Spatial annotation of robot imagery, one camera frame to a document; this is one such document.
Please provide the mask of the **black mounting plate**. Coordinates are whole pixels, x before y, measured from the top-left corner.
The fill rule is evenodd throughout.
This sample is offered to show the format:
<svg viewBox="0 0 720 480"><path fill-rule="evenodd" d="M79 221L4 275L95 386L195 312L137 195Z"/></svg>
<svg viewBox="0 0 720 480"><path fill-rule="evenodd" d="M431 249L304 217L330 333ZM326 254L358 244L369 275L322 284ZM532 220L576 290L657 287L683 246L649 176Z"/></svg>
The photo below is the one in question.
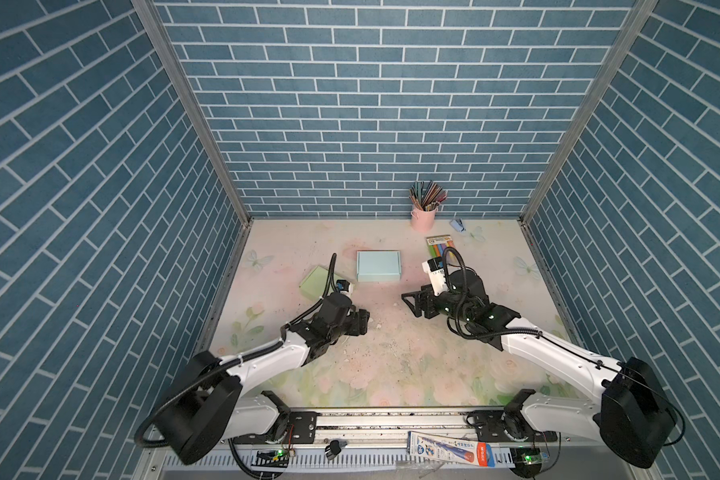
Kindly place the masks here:
<svg viewBox="0 0 720 480"><path fill-rule="evenodd" d="M469 412L465 423L473 428L481 442L554 442L558 434L553 431L534 430L524 417L505 409L482 409Z"/></svg>
<svg viewBox="0 0 720 480"><path fill-rule="evenodd" d="M312 444L315 439L318 413L291 411L280 413L265 435L267 443L282 445Z"/></svg>

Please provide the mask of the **small black knob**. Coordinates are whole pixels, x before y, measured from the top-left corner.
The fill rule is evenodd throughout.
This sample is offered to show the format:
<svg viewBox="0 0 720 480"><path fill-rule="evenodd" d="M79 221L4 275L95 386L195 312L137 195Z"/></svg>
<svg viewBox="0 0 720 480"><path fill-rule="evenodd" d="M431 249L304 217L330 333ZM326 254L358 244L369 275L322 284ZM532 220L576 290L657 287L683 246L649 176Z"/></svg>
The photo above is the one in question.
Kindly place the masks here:
<svg viewBox="0 0 720 480"><path fill-rule="evenodd" d="M331 440L325 447L325 456L328 461L333 461L342 452L343 445L338 439Z"/></svg>

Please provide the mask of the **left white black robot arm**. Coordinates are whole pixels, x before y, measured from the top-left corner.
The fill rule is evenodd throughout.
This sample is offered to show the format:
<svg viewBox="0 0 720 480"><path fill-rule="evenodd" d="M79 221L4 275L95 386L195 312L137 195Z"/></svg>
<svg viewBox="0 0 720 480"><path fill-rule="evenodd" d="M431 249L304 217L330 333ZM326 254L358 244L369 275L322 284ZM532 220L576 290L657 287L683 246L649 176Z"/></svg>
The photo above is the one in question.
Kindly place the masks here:
<svg viewBox="0 0 720 480"><path fill-rule="evenodd" d="M368 332L370 313L349 296L333 292L284 324L277 339L248 352L216 357L202 351L163 392L134 433L143 449L169 447L191 465L223 440L287 433L291 410L271 391L256 387L324 355L343 336Z"/></svg>

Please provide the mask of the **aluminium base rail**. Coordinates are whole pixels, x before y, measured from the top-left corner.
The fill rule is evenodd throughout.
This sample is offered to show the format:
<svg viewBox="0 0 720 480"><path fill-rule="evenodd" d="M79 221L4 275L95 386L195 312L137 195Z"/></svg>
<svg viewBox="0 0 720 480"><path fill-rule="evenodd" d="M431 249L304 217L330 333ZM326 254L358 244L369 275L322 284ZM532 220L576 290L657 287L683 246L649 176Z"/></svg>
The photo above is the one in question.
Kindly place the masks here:
<svg viewBox="0 0 720 480"><path fill-rule="evenodd" d="M275 478L284 473L304 472L370 472L411 466L424 468L428 465L444 464L455 468L469 465L445 461L426 460L408 454L407 439L411 431L438 435L461 440L478 440L473 428L465 423L467 413L482 409L504 409L502 407L474 408L370 408L331 409L321 408L318 413L315 439L312 444L282 445L267 443L265 436L241 436L223 440L203 458L191 465L185 465L169 447L158 448L156 458L147 468L146 477L170 469L230 470L249 472L255 478ZM333 461L325 456L326 445L334 439L342 442L343 449ZM543 458L541 473L550 467L557 453L566 446L575 448L609 448L595 441L572 434L558 435L554 442L483 442L490 446L495 466L489 468L509 469L513 467L511 448L539 448ZM290 452L290 465L285 470L254 470L251 467L254 450L284 449Z"/></svg>

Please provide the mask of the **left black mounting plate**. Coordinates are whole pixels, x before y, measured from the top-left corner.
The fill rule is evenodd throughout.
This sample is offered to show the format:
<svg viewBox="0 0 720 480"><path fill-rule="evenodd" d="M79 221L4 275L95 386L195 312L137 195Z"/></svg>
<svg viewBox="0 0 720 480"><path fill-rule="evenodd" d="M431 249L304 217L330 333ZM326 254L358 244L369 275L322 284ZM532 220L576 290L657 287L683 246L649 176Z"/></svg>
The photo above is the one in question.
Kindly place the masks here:
<svg viewBox="0 0 720 480"><path fill-rule="evenodd" d="M318 413L291 411L280 413L265 435L267 443L282 445L312 444L315 439Z"/></svg>

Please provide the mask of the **light blue paper box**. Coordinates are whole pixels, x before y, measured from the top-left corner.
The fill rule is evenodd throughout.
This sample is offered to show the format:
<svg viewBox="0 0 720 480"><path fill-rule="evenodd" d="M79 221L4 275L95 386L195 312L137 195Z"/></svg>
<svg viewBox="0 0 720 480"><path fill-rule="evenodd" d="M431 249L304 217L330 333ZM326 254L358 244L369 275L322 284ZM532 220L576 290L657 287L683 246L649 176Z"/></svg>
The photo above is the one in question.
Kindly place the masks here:
<svg viewBox="0 0 720 480"><path fill-rule="evenodd" d="M362 250L357 252L358 282L396 282L402 277L401 253L395 250Z"/></svg>

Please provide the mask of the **light green paper box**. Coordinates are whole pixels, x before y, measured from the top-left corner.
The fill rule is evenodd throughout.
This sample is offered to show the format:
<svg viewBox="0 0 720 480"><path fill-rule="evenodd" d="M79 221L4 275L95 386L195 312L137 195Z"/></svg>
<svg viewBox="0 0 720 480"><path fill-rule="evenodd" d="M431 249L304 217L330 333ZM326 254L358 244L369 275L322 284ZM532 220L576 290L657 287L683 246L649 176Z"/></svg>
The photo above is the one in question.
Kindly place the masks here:
<svg viewBox="0 0 720 480"><path fill-rule="evenodd" d="M327 279L328 269L315 266L299 284L299 291L305 298L315 302L334 291L333 287L327 286Z"/></svg>

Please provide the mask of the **left green circuit board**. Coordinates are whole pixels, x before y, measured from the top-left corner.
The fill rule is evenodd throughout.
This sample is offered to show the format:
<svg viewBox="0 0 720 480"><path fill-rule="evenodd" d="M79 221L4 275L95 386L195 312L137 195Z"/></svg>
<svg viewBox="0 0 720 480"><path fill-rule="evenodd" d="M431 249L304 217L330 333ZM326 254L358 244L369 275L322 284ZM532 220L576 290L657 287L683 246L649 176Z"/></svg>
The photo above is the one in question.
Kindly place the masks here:
<svg viewBox="0 0 720 480"><path fill-rule="evenodd" d="M285 470L290 465L290 452L284 449L261 450L252 452L251 467L254 470Z"/></svg>

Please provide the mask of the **right green lit device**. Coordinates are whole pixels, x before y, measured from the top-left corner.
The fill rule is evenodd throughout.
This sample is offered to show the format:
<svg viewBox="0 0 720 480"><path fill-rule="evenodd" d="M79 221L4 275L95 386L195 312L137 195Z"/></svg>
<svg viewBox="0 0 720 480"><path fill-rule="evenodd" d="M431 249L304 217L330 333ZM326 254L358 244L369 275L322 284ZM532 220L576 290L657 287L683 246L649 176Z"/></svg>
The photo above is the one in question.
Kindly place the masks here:
<svg viewBox="0 0 720 480"><path fill-rule="evenodd" d="M511 448L513 467L510 471L522 479L534 479L543 469L544 458L539 448Z"/></svg>

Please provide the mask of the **coloured pencils bundle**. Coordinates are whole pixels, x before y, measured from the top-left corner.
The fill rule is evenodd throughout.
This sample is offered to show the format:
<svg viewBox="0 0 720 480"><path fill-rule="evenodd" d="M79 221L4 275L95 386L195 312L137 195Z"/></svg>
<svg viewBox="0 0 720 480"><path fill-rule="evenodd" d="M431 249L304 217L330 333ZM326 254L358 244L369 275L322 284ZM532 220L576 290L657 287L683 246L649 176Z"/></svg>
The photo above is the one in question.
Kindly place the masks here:
<svg viewBox="0 0 720 480"><path fill-rule="evenodd" d="M414 182L408 192L412 206L424 212L437 210L448 199L447 191L433 181Z"/></svg>

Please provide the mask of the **white red blue package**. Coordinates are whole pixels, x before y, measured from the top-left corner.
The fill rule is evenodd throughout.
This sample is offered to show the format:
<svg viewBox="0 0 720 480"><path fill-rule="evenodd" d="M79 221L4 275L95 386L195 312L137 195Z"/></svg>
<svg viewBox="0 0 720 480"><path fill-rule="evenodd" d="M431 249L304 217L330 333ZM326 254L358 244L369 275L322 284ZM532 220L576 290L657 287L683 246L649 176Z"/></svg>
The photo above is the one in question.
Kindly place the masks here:
<svg viewBox="0 0 720 480"><path fill-rule="evenodd" d="M428 435L411 431L407 439L408 454L426 460L461 463L479 467L494 467L489 445L483 442Z"/></svg>

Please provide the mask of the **pack of coloured markers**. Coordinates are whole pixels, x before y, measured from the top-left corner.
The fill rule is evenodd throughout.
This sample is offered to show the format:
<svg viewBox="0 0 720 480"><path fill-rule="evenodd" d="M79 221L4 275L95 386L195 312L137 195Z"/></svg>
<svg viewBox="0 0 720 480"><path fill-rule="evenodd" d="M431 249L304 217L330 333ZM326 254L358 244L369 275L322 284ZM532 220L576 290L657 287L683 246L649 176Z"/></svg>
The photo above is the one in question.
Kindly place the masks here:
<svg viewBox="0 0 720 480"><path fill-rule="evenodd" d="M427 237L426 244L432 258L441 256L443 254L443 251L448 247L455 247L451 235L438 235Z"/></svg>

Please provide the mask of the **pink pencil cup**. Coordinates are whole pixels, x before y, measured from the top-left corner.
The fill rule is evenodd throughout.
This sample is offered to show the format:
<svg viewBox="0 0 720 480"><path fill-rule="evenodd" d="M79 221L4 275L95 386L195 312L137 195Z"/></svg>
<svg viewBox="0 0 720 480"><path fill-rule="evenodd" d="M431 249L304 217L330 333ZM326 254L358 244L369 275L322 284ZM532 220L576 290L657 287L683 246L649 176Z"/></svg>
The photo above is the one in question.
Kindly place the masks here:
<svg viewBox="0 0 720 480"><path fill-rule="evenodd" d="M421 233L429 232L434 226L436 214L436 209L422 210L418 207L413 207L410 220L412 229Z"/></svg>

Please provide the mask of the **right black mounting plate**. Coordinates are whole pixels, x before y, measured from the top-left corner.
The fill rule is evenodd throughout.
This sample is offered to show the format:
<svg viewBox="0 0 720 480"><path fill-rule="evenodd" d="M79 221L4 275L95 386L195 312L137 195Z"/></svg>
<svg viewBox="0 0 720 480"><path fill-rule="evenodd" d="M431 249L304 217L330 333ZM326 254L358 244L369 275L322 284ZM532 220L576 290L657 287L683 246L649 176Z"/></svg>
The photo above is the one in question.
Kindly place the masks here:
<svg viewBox="0 0 720 480"><path fill-rule="evenodd" d="M473 428L481 442L554 442L558 434L553 431L534 430L524 417L505 409L482 409L469 412L465 423Z"/></svg>

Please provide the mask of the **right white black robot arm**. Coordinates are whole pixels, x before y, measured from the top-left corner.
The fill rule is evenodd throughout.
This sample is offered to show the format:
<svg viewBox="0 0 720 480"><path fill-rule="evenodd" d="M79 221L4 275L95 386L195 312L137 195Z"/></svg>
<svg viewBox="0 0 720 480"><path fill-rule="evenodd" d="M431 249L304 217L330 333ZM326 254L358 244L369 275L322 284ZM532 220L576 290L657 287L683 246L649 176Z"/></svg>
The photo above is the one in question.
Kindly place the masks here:
<svg viewBox="0 0 720 480"><path fill-rule="evenodd" d="M653 369L588 351L543 330L517 311L490 301L481 278L464 268L437 271L430 282L402 301L417 317L447 318L449 330L525 359L573 386L581 398L520 390L504 407L501 421L514 441L554 432L602 442L628 464L647 469L660 451L679 443L687 423L666 397Z"/></svg>

